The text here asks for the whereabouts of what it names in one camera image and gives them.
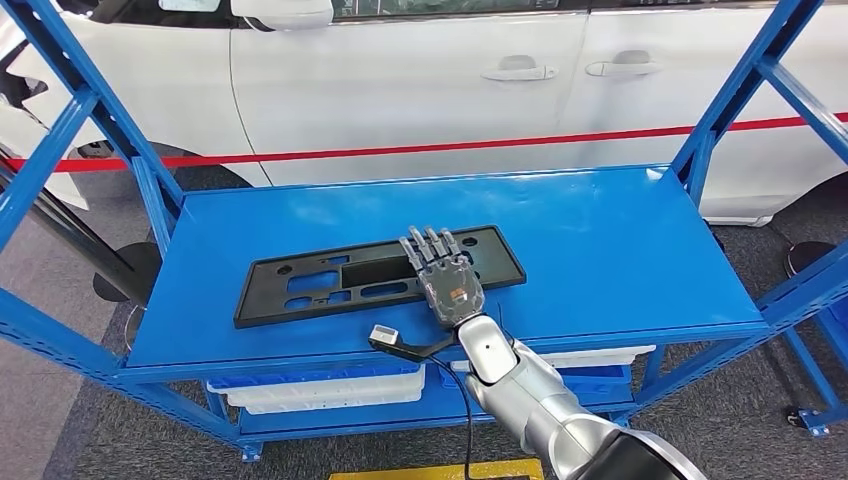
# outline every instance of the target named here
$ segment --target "black cable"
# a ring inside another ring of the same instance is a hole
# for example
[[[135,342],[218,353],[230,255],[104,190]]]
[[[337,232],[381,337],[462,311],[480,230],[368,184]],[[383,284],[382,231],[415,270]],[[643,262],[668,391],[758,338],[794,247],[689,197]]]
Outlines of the black cable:
[[[468,401],[468,393],[465,392],[465,386],[459,381],[459,376],[454,372],[448,365],[445,365],[445,362],[439,360],[434,356],[427,357],[433,361],[436,365],[439,366],[442,370],[445,371],[448,375],[453,378],[453,381],[456,382],[457,388],[459,388],[459,392],[462,393],[462,401],[465,402],[465,414],[468,417],[468,424],[466,429],[468,430],[468,441],[465,446],[465,480],[475,480],[471,478],[471,444],[474,442],[474,433],[472,429],[472,418],[471,418],[471,402]]]

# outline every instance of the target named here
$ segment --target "robot finger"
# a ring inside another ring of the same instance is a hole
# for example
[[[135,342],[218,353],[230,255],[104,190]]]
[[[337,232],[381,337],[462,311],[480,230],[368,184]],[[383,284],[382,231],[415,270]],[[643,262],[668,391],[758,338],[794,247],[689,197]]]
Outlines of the robot finger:
[[[424,237],[421,236],[421,232],[418,231],[415,226],[409,227],[409,233],[412,234],[412,238],[415,239],[415,243],[418,244],[418,250],[421,252],[421,255],[424,255],[424,261],[429,265],[433,259],[433,251],[430,249],[430,245],[427,243],[427,240],[424,240]]]
[[[424,266],[421,265],[421,259],[418,258],[418,254],[415,252],[415,249],[412,248],[412,244],[409,243],[409,239],[406,237],[400,237],[400,245],[403,247],[403,251],[406,252],[406,256],[409,257],[409,263],[412,264],[412,268],[414,268],[416,272],[423,270]]]
[[[446,257],[448,255],[448,251],[445,246],[442,245],[442,239],[439,238],[439,235],[432,227],[426,227],[424,230],[427,231],[427,236],[430,237],[430,241],[433,243],[433,248],[436,250],[436,256],[439,258]]]
[[[456,239],[453,238],[453,234],[450,233],[450,230],[447,228],[442,229],[442,236],[445,237],[445,243],[448,244],[448,249],[451,251],[451,255],[454,257],[459,255],[461,252],[459,250],[459,245],[456,244]]]

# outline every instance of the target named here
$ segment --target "red stripe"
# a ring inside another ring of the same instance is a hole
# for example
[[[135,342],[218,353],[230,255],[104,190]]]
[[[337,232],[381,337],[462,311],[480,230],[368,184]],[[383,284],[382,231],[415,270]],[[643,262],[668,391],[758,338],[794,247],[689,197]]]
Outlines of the red stripe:
[[[836,118],[848,122],[848,112],[837,113]],[[730,126],[732,131],[764,130],[770,128],[799,127],[805,125],[801,117],[770,118],[766,120],[748,120],[736,122]],[[221,165],[225,163],[270,162],[284,160],[310,160],[318,158],[361,157],[364,155],[390,155],[398,153],[445,152],[450,150],[473,150],[479,148],[522,147],[530,145],[550,145],[556,143],[597,142],[601,140],[621,140],[627,138],[665,137],[686,135],[692,126],[649,128],[643,130],[622,130],[616,132],[578,133],[557,135],[554,137],[515,138],[508,140],[485,140],[479,142],[439,143],[434,145],[407,145],[400,147],[356,148],[347,150],[320,150],[311,152],[270,153],[261,155],[219,155],[212,157],[162,157],[165,166],[192,167],[200,165]],[[12,168],[19,170],[24,159],[9,160]],[[118,158],[62,160],[57,172],[94,172],[104,170],[123,170],[124,162]]]

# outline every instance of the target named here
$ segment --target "car door handle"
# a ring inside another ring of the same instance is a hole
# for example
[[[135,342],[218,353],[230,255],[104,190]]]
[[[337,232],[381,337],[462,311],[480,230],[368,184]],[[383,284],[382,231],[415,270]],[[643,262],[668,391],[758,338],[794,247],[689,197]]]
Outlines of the car door handle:
[[[656,73],[660,70],[662,70],[662,65],[656,62],[595,62],[586,65],[586,73],[593,77],[636,77]]]
[[[557,76],[559,70],[541,65],[532,68],[519,68],[514,70],[492,70],[483,72],[481,77],[498,82],[530,82],[534,80],[550,80]]]

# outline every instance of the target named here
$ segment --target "white plastic bin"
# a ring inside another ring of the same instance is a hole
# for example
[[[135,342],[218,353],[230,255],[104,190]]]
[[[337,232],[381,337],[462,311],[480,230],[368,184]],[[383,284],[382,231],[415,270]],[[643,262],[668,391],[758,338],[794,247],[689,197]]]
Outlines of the white plastic bin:
[[[539,355],[554,368],[603,367],[606,365],[630,365],[636,355],[653,352],[656,345],[643,347],[604,348],[577,352],[545,353]],[[467,372],[468,360],[451,362],[455,372]]]
[[[327,380],[288,381],[267,383],[273,376],[230,377],[209,381],[210,392],[227,396],[227,403],[234,407],[245,407],[251,414],[320,410],[327,408],[382,405],[387,403],[414,402],[421,399],[424,389],[425,367],[414,365],[401,369],[404,373],[377,374],[350,377],[339,371],[343,378]],[[258,383],[242,385],[247,382]]]

